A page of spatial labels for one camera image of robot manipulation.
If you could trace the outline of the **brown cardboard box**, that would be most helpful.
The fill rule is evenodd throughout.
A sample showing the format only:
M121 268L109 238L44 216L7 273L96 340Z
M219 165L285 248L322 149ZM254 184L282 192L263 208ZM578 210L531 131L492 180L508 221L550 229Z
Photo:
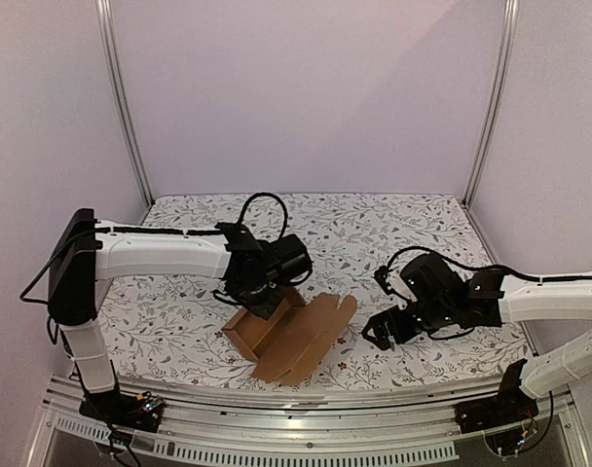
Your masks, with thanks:
M240 309L222 333L247 361L255 364L251 376L265 383L294 386L310 377L339 338L356 309L352 295L325 293L306 302L293 287L273 315L264 320Z

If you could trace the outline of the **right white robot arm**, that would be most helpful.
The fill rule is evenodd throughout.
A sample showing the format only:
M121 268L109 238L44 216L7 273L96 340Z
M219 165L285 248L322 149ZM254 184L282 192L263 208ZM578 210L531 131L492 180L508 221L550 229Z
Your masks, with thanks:
M448 326L499 327L532 320L592 322L592 273L524 278L503 268L484 268L462 279L446 264L419 258L400 283L410 292L404 306L371 316L361 335L381 350ZM510 366L511 383L488 404L488 416L507 424L549 391L592 374L592 328L556 349Z

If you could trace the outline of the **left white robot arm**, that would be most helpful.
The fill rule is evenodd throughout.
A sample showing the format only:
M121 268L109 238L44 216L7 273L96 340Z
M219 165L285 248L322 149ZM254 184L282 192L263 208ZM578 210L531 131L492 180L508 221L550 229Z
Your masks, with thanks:
M242 220L208 229L146 228L98 220L90 208L71 217L50 259L20 293L44 305L71 351L92 407L109 422L129 414L97 326L95 284L128 276L192 275L219 282L213 297L268 319L284 288L311 262L297 236L256 237Z

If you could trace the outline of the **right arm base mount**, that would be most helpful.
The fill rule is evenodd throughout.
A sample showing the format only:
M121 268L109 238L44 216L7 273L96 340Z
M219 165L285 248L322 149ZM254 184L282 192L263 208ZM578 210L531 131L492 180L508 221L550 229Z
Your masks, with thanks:
M519 389L460 402L454 406L455 421L463 434L497 428L538 415L537 400Z

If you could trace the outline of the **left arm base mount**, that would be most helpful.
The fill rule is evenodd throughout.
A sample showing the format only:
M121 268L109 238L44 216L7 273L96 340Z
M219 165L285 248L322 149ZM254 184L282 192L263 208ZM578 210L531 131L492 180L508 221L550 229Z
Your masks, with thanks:
M112 390L91 393L84 389L79 414L107 425L157 433L166 402L162 396L145 391L136 395L121 392L116 383Z

